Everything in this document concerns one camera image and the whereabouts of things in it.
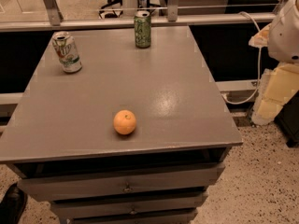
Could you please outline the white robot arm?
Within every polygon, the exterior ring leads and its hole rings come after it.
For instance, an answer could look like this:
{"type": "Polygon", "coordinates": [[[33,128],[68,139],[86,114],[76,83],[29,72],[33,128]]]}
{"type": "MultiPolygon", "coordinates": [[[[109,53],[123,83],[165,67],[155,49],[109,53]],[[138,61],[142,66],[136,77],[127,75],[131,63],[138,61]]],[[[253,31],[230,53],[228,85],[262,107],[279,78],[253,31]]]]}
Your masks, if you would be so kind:
{"type": "Polygon", "coordinates": [[[299,0],[289,0],[269,29],[268,53],[284,63],[299,63],[299,0]]]}

